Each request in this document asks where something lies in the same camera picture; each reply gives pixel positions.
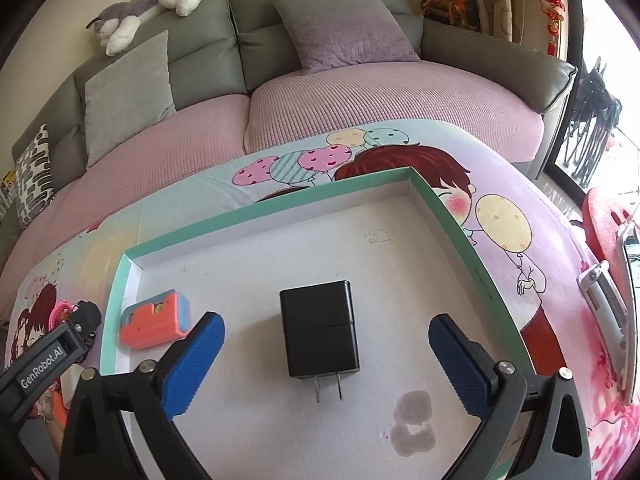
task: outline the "orange and blue toy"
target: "orange and blue toy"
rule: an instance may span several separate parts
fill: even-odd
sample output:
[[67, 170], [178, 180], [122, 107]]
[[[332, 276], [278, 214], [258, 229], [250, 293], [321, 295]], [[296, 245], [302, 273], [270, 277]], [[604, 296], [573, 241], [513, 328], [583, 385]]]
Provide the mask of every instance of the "orange and blue toy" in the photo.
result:
[[175, 290], [168, 290], [124, 310], [120, 322], [120, 340], [140, 350], [182, 339], [189, 330], [189, 300]]

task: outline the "blue gripper pad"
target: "blue gripper pad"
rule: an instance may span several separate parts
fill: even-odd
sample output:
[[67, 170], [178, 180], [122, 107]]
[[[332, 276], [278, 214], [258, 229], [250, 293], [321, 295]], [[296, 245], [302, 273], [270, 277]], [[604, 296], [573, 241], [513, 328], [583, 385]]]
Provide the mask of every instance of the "blue gripper pad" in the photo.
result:
[[206, 312], [190, 334], [165, 353], [161, 365], [165, 357], [175, 358], [161, 384], [162, 408], [169, 419], [187, 411], [224, 342], [225, 322], [219, 314]]
[[485, 420], [497, 389], [494, 361], [480, 344], [469, 341], [447, 314], [431, 320], [429, 344], [466, 412]]

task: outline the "purple pillow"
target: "purple pillow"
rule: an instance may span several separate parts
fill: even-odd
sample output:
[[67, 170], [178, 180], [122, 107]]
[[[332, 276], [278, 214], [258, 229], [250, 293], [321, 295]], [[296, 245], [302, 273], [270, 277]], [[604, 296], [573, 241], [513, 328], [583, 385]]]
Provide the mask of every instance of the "purple pillow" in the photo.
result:
[[271, 0], [303, 74], [359, 63], [420, 61], [382, 0]]

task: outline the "bolt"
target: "bolt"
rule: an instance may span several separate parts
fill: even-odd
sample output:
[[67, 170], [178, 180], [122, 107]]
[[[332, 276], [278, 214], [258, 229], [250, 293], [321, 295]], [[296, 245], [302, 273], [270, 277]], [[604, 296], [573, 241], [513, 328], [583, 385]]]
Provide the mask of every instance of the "bolt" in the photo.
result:
[[153, 359], [146, 359], [140, 363], [138, 366], [138, 370], [140, 370], [143, 374], [148, 374], [149, 372], [153, 372], [156, 369], [156, 362]]
[[571, 379], [574, 378], [574, 373], [571, 370], [569, 370], [569, 368], [566, 368], [564, 366], [558, 370], [558, 374], [565, 381], [570, 381]]
[[83, 370], [80, 377], [85, 381], [90, 381], [95, 377], [95, 368], [87, 368], [86, 370]]
[[508, 361], [500, 361], [498, 363], [498, 370], [500, 370], [503, 374], [511, 375], [516, 371], [516, 367], [513, 363]]

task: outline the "sofa backrest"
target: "sofa backrest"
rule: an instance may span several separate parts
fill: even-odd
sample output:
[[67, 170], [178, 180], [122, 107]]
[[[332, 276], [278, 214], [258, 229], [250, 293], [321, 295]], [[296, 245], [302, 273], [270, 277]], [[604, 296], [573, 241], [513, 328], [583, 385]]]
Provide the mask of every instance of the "sofa backrest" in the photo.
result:
[[169, 31], [169, 83], [177, 110], [222, 95], [246, 94], [228, 0], [202, 0], [185, 18], [168, 11], [143, 23], [123, 54], [108, 57], [100, 53], [74, 70], [16, 141], [12, 147], [14, 160], [24, 152], [43, 123], [49, 131], [50, 150], [68, 150], [69, 143], [60, 143], [60, 140], [73, 126], [84, 130], [84, 84], [163, 30]]
[[[382, 0], [420, 55], [422, 18], [409, 0]], [[238, 33], [244, 82], [249, 91], [277, 76], [300, 70], [300, 59], [270, 0], [229, 0]]]

